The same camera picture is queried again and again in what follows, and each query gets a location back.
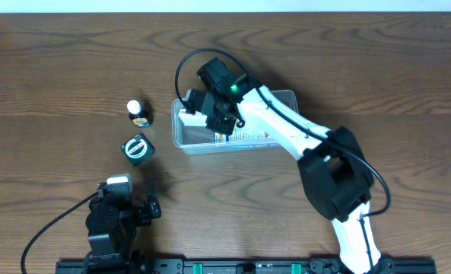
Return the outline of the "blue white medicine box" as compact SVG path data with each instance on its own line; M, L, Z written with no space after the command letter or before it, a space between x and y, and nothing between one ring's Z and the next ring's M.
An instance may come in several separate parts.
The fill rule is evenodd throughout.
M242 128L236 126L231 135L225 135L221 133L214 134L215 142L238 142L268 138L269 135L266 132L251 124L246 124Z

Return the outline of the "clear plastic container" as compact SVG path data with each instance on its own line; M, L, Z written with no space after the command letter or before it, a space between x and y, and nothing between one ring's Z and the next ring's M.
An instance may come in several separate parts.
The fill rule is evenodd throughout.
M257 139L238 142L215 142L216 132L206 127L184 126L178 117L178 112L186 109L179 99L172 103L172 134L173 144L188 155L214 154L229 151L245 151L256 148L279 147L280 145L269 135L268 139Z

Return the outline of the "white Panadol box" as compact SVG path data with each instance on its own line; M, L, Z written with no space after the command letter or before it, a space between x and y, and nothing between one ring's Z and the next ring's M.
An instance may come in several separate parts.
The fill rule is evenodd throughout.
M203 113L196 112L195 114L187 113L186 109L181 109L178 112L178 117L184 126L206 127L207 116Z

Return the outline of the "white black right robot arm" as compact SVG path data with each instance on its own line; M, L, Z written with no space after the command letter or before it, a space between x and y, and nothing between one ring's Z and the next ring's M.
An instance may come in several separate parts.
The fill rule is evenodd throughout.
M251 125L270 135L296 160L313 208L332 223L341 263L352 273L385 272L370 218L389 209L391 193L354 134L309 121L249 71L237 76L219 58L205 63L197 76L205 89L188 91L182 101L187 111L205 115L206 128L216 133L231 135Z

